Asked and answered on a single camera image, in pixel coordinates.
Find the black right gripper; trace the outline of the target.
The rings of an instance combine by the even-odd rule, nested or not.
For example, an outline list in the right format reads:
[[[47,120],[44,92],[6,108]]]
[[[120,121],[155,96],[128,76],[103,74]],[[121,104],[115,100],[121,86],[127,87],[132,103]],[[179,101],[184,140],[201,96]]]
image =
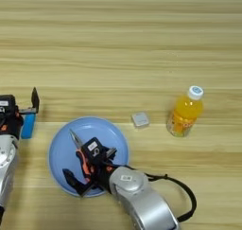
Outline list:
[[[112,160],[116,152],[116,148],[107,149],[106,158]],[[93,173],[94,181],[86,184],[80,182],[71,170],[64,168],[62,172],[67,184],[72,187],[80,197],[83,197],[93,186],[110,192],[110,178],[118,168],[120,168],[120,165],[116,165],[110,160],[102,161],[98,165],[95,165],[95,172]]]

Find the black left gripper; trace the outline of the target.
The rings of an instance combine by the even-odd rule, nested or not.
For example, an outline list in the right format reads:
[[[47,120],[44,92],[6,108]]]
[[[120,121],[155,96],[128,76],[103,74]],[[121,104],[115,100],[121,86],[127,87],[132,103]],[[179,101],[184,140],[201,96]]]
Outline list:
[[[40,99],[36,88],[31,95],[32,108],[16,110],[13,114],[4,113],[0,107],[0,135],[9,134],[17,139],[30,139],[33,134]]]

